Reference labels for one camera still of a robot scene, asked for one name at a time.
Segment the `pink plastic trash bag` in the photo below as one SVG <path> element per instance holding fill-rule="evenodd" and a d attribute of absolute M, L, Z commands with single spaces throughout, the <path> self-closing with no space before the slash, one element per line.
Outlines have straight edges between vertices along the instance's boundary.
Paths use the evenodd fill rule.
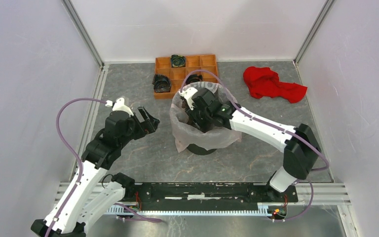
<path fill-rule="evenodd" d="M 209 108 L 213 112 L 214 127 L 205 133 L 191 124 L 185 109 L 189 109 L 186 101 L 178 91 L 195 87 L 198 92 L 193 96 L 194 108 Z M 237 102 L 230 91 L 218 83 L 194 82 L 179 89 L 173 97 L 169 110 L 172 134 L 178 152 L 187 149 L 189 144 L 196 144 L 207 150 L 226 148 L 234 142 L 241 141 L 242 134 L 231 129 L 230 120 L 235 112 Z"/>

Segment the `black plastic trash bin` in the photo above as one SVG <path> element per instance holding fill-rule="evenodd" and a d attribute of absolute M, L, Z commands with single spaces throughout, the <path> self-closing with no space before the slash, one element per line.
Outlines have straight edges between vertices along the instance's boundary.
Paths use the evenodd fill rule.
<path fill-rule="evenodd" d="M 189 144 L 187 146 L 187 150 L 192 152 L 193 154 L 195 155 L 199 155 L 199 156 L 205 156 L 205 155 L 209 155 L 213 152 L 215 152 L 217 149 L 210 149 L 210 150 L 207 150 L 203 147 L 200 147 L 196 144 Z"/>

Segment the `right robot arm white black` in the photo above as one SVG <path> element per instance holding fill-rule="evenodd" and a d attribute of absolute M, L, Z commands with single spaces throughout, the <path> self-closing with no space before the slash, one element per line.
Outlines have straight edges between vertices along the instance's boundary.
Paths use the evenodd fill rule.
<path fill-rule="evenodd" d="M 179 96 L 186 106 L 187 115 L 202 131 L 214 125 L 246 133 L 283 154 L 282 166 L 265 188 L 265 195 L 271 201 L 279 201 L 290 185 L 305 180 L 322 155 L 315 135 L 306 124 L 294 127 L 274 122 L 231 100 L 221 102 L 207 88 L 189 87 L 179 91 Z"/>

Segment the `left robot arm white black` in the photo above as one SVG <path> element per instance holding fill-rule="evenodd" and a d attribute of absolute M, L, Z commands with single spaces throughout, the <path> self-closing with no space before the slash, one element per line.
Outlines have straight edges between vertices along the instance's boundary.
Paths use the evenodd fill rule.
<path fill-rule="evenodd" d="M 39 237 L 84 237 L 101 216 L 117 201 L 135 196 L 134 180 L 114 178 L 91 202 L 94 187 L 121 156 L 132 140 L 154 133 L 160 123 L 144 107 L 138 108 L 143 121 L 128 106 L 113 109 L 101 129 L 85 148 L 79 171 L 54 209 L 44 218 L 34 220 L 31 230 Z"/>

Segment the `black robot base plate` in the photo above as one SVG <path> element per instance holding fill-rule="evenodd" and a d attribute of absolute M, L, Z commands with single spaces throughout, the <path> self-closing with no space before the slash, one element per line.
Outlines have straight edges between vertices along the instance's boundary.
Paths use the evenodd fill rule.
<path fill-rule="evenodd" d="M 120 201 L 130 203 L 139 211 L 254 211 L 261 204 L 283 207 L 299 200 L 293 185 L 279 193 L 263 183 L 137 183 L 118 173 L 104 176 L 103 188 L 111 181 L 118 181 L 125 188 L 125 196 Z"/>

